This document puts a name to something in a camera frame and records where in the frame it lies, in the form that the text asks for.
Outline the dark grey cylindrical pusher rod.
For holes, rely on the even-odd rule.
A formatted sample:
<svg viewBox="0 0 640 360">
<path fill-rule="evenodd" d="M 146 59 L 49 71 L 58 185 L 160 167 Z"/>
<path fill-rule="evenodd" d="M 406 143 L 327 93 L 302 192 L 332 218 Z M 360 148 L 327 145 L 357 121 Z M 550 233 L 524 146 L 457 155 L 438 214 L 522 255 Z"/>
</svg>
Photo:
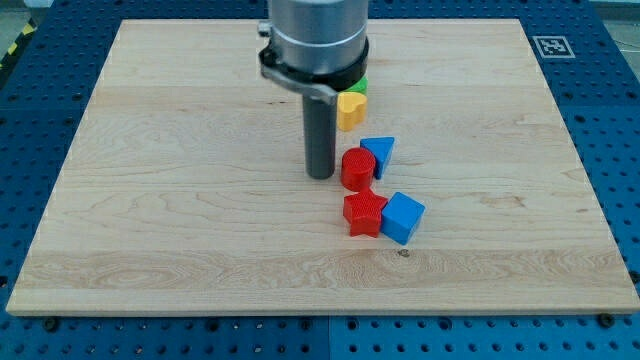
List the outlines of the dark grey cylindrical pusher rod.
<svg viewBox="0 0 640 360">
<path fill-rule="evenodd" d="M 328 179 L 335 171 L 336 106 L 302 97 L 306 173 Z"/>
</svg>

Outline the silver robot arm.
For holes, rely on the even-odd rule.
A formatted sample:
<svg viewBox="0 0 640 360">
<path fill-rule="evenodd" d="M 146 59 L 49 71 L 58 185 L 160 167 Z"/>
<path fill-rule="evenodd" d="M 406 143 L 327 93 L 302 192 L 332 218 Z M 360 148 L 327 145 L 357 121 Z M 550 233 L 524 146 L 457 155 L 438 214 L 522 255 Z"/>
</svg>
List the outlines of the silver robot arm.
<svg viewBox="0 0 640 360">
<path fill-rule="evenodd" d="M 366 74 L 367 0 L 271 0 L 261 75 L 302 98 L 306 173 L 335 171 L 337 99 Z"/>
</svg>

